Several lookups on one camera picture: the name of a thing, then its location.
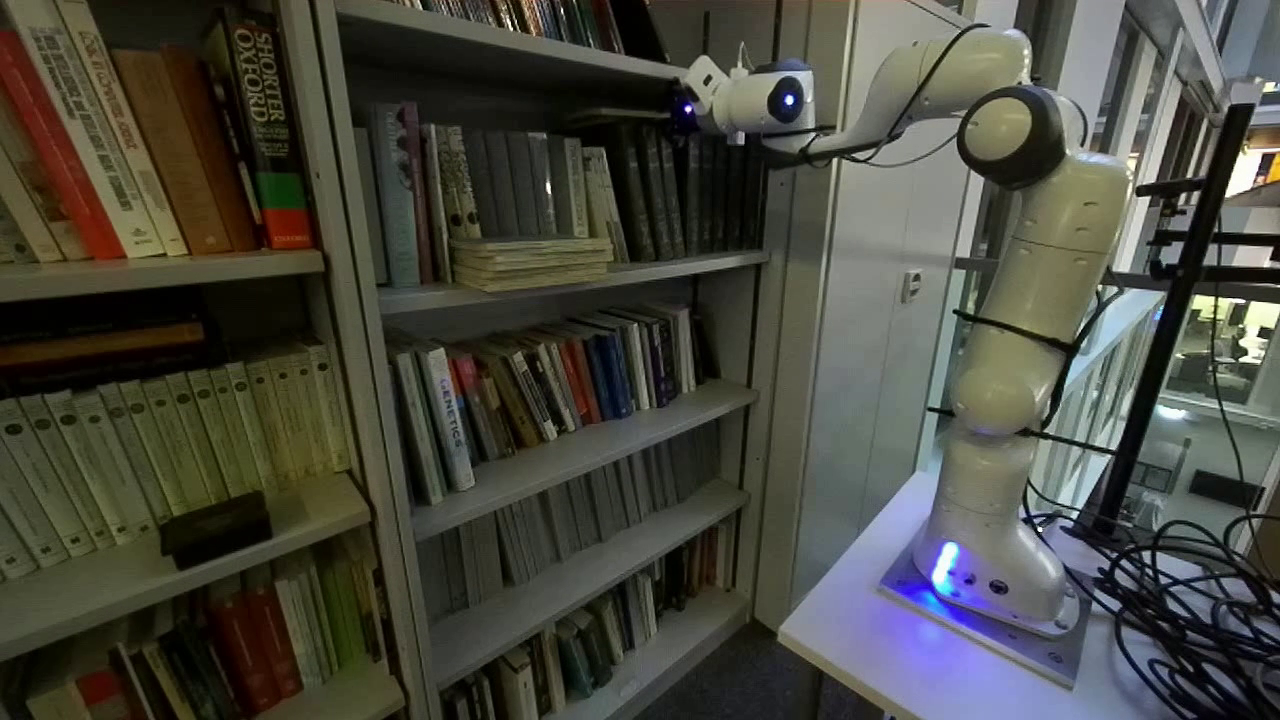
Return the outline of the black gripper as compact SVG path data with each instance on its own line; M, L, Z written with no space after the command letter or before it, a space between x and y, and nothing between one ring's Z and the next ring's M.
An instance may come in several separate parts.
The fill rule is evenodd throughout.
M677 91L673 104L669 104L669 117L673 117L677 131L694 131L704 108L701 108L701 100L691 91Z

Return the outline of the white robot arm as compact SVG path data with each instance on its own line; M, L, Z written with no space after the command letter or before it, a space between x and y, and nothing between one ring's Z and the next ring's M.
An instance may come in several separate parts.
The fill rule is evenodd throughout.
M1127 171L1092 151L1070 100L1031 82L1031 40L967 26L950 40L890 47L851 127L817 124L808 66L721 69L694 55L673 119L728 139L756 136L793 165L894 145L919 119L954 117L954 157L1019 197L1019 222L989 292L963 316L967 349L946 391L936 499L910 539L910 569L971 615L1062 637L1078 615L1062 562L1019 521L1035 445L1092 320Z

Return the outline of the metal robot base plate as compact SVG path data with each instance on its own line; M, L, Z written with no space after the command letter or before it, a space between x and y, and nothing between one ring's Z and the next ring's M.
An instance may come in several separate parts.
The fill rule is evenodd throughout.
M963 575L963 562L967 553L954 539L946 539L929 569L915 569L910 553L901 553L882 569L879 593L1027 673L1070 687L1092 600L1066 587L1048 624L997 619L967 608L967 596L981 593L981 579Z

